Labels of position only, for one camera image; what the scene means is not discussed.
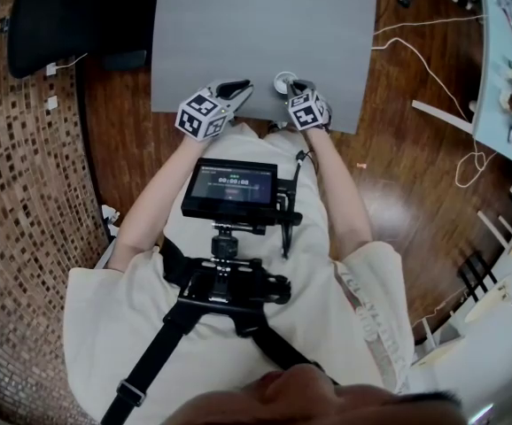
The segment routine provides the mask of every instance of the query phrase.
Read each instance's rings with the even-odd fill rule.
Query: gray tabletop
[[[332,128],[354,134],[361,113],[376,0],[158,0],[151,109],[175,112],[215,79],[250,79],[237,113],[287,120],[273,79],[314,81],[333,108]]]

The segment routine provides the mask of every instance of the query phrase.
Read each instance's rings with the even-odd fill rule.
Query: wooden floor
[[[474,15],[450,0],[414,0],[408,10],[395,0],[378,0],[377,14],[383,16],[378,27]],[[373,44],[384,44],[394,36],[420,51],[470,115],[468,102],[477,98],[482,61],[479,22],[403,27],[376,36]],[[174,115],[150,111],[149,70],[107,73],[92,59],[85,66],[89,138],[99,193],[105,203],[124,214],[181,136],[173,128]],[[470,188],[456,187],[455,169],[473,150],[472,139],[412,109],[412,99],[458,114],[414,52],[398,44],[374,51],[358,134],[332,137],[364,196],[376,237],[402,255],[414,323],[433,314],[462,288],[456,271],[468,254],[479,250],[489,262],[500,255],[500,245],[477,211],[493,219],[502,214],[512,224],[508,199],[512,165],[496,156]],[[479,149],[491,152],[481,145]],[[462,181],[475,172],[474,164],[467,162]],[[459,293],[448,300],[430,318],[431,326],[446,319],[461,298]],[[415,336],[423,336],[420,324]]]

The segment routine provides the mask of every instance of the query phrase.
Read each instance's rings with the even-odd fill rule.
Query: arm
[[[319,163],[327,212],[335,230],[339,255],[342,259],[372,241],[370,218],[361,195],[339,156],[329,134],[322,129],[306,132]]]
[[[208,142],[197,142],[187,136],[183,139],[130,208],[120,226],[107,268],[125,272],[135,255],[154,246],[166,226],[177,194],[207,145]]]

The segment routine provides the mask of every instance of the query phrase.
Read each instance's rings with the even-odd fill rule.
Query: monitor screen
[[[269,205],[273,173],[245,168],[201,166],[192,197]]]

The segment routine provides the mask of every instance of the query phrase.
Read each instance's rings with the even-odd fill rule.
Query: light blue desk surface
[[[512,26],[498,0],[483,0],[485,39],[483,72],[473,119],[475,138],[512,160],[508,131],[512,114],[500,106],[500,94],[509,90],[508,60],[512,60]]]

